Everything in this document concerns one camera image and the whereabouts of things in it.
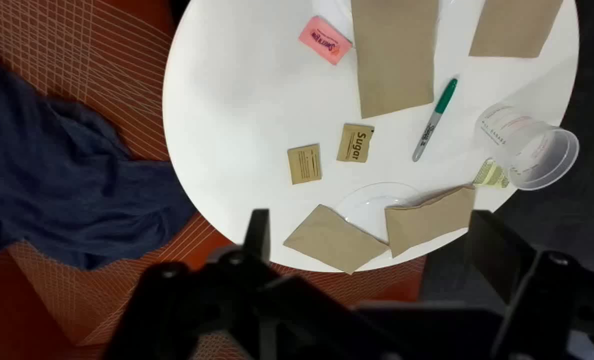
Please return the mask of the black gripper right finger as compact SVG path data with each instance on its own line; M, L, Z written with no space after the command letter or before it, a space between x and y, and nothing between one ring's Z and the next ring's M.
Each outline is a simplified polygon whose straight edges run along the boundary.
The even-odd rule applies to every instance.
M510 300L535 260L535 249L491 211L469 215L469 260L501 300Z

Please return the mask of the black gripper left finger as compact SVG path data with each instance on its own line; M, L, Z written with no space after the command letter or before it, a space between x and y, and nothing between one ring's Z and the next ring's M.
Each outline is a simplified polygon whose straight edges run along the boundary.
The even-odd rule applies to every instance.
M269 210L258 207L252 211L242 248L260 258L269 258Z

